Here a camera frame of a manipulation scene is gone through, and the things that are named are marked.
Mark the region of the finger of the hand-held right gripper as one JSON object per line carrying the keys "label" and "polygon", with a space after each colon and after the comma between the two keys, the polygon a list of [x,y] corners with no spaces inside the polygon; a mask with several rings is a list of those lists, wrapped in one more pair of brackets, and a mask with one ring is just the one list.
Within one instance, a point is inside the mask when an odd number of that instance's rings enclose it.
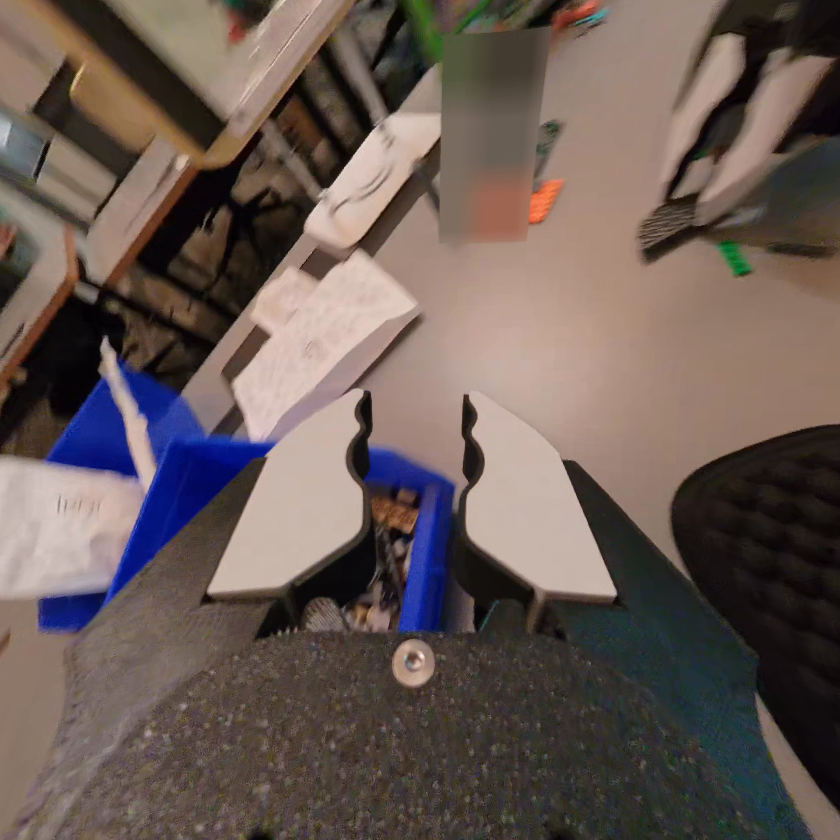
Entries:
{"label": "finger of the hand-held right gripper", "polygon": [[775,149],[833,66],[830,56],[800,56],[762,78],[738,137],[699,194],[698,222],[713,222],[729,213],[779,163]]}
{"label": "finger of the hand-held right gripper", "polygon": [[696,70],[679,95],[665,135],[659,184],[667,197],[682,162],[700,137],[711,112],[734,89],[746,67],[746,38],[737,34],[712,37]]}

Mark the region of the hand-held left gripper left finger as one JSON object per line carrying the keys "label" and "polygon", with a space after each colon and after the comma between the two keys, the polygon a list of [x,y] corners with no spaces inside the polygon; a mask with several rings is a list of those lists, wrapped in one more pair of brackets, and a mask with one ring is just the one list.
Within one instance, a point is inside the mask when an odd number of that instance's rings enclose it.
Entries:
{"label": "hand-held left gripper left finger", "polygon": [[348,391],[274,444],[259,472],[207,594],[215,601],[286,596],[321,572],[338,574],[341,595],[372,574],[364,483],[370,470],[372,400]]}

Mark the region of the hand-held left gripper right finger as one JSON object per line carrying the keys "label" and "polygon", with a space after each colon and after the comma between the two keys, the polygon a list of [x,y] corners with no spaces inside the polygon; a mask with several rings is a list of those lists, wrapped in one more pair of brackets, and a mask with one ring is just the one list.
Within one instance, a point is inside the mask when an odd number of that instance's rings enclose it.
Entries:
{"label": "hand-held left gripper right finger", "polygon": [[476,602],[611,605],[617,589],[560,453],[482,392],[465,394],[455,575]]}

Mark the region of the person's right forearm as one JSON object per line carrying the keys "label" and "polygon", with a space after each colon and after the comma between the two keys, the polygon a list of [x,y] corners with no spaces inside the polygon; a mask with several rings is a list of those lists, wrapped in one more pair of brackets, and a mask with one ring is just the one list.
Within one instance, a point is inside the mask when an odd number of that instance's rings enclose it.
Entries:
{"label": "person's right forearm", "polygon": [[740,206],[731,233],[742,245],[823,259],[839,250],[839,139],[784,163]]}

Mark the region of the pile of small lego pieces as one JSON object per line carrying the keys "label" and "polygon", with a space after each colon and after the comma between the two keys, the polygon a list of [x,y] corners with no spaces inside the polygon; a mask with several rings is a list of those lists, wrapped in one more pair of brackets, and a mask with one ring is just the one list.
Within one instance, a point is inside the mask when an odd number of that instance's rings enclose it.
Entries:
{"label": "pile of small lego pieces", "polygon": [[400,623],[411,570],[420,495],[401,486],[378,489],[371,499],[374,525],[374,574],[366,590],[343,609],[353,632],[386,633]]}

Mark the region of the dark grey half-round lego plate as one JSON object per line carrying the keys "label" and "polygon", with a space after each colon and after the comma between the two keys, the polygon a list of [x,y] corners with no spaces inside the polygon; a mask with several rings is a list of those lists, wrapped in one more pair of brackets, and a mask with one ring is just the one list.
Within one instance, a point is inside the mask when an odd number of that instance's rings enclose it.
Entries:
{"label": "dark grey half-round lego plate", "polygon": [[697,223],[698,194],[670,199],[648,215],[637,230],[640,256],[654,263],[703,231]]}

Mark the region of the small orange lego piece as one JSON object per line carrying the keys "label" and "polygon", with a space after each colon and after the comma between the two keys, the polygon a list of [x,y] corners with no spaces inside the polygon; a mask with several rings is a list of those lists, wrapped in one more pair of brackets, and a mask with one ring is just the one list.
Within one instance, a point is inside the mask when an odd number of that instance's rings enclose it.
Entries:
{"label": "small orange lego piece", "polygon": [[578,36],[603,25],[610,9],[599,1],[574,1],[563,5],[551,18],[552,35],[571,29]]}

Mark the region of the grey lego baseplate build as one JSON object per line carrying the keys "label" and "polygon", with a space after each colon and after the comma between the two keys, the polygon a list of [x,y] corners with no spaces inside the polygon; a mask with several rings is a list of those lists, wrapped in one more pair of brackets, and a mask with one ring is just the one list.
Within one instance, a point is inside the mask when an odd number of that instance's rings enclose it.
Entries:
{"label": "grey lego baseplate build", "polygon": [[533,179],[535,182],[538,182],[542,178],[545,166],[564,128],[565,123],[557,119],[551,119],[540,124],[533,170]]}

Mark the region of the orange lego plate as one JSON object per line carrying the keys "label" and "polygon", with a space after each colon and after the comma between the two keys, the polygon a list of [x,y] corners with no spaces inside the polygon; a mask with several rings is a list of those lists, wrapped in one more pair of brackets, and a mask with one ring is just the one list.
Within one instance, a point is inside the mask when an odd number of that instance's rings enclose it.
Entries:
{"label": "orange lego plate", "polygon": [[564,188],[564,179],[552,178],[543,181],[531,195],[528,223],[536,225],[543,223],[550,215],[557,198]]}

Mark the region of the lego set box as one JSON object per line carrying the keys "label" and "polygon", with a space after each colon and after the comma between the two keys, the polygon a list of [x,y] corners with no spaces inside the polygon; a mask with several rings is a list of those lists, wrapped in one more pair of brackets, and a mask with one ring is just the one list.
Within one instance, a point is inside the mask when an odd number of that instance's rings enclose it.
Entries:
{"label": "lego set box", "polygon": [[447,35],[484,34],[528,27],[551,14],[557,1],[400,1],[428,64],[443,57]]}

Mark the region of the white printed paper bag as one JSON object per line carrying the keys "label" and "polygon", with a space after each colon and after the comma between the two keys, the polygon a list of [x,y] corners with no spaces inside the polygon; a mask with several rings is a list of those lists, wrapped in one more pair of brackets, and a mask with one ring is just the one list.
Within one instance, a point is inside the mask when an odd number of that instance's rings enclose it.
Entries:
{"label": "white printed paper bag", "polygon": [[269,280],[250,313],[267,340],[232,382],[248,439],[278,441],[341,397],[421,310],[362,250],[320,280],[294,267]]}

